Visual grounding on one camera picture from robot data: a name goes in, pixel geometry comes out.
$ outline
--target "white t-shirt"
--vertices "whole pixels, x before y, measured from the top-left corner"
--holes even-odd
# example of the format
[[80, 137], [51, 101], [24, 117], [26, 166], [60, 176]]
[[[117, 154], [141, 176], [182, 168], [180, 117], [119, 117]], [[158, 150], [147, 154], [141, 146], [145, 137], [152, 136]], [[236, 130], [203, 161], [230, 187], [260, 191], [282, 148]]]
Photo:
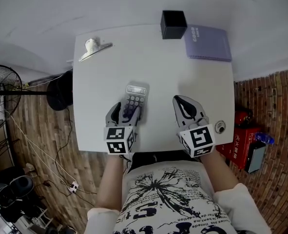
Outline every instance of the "white t-shirt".
[[165, 161], [130, 171], [122, 203], [121, 212], [91, 209], [85, 234], [271, 233], [247, 188], [214, 193], [200, 162]]

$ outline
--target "brick-patterned wallpaper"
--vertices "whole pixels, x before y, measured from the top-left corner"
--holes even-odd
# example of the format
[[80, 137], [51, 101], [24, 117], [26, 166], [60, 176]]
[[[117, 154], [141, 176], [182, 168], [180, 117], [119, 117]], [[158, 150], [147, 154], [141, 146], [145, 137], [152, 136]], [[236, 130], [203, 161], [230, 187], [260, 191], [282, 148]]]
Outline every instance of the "brick-patterned wallpaper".
[[244, 183], [273, 233], [288, 226], [288, 71], [236, 82], [236, 103], [253, 110], [256, 122], [275, 138], [269, 145], [262, 168], [247, 174], [230, 167]]

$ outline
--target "notebook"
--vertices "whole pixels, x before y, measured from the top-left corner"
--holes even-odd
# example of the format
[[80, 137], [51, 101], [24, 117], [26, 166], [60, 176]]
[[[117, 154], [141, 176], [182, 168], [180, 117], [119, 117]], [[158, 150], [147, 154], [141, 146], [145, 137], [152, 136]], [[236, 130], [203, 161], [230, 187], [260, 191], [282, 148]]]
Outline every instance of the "notebook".
[[184, 38], [189, 58], [231, 61], [225, 30], [188, 25]]

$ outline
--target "calculator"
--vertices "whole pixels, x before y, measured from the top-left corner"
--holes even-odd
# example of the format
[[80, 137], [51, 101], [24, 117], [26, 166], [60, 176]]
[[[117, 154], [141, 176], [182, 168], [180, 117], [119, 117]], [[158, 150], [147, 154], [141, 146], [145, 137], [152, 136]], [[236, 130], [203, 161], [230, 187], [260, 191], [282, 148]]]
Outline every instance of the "calculator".
[[148, 86], [138, 86], [137, 84], [129, 83], [126, 86], [124, 103], [123, 103], [123, 118], [128, 121], [137, 107], [140, 108], [139, 120], [144, 115], [144, 109], [148, 98]]

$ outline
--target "table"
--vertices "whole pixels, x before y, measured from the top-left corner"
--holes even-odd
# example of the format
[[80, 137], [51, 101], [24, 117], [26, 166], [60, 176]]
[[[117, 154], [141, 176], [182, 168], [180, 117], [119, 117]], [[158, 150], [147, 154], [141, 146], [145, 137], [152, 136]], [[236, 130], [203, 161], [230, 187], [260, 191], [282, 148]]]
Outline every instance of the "table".
[[[99, 37], [108, 48], [78, 62], [87, 39]], [[174, 95], [200, 102], [215, 125], [226, 129], [215, 134], [216, 144], [232, 142], [234, 88], [231, 63], [190, 59], [184, 38], [163, 40], [160, 25], [105, 29], [76, 37], [73, 73], [74, 114], [79, 150], [106, 152], [105, 116], [124, 96], [130, 81], [148, 83], [147, 119], [138, 125], [133, 152], [181, 150], [172, 104]]]

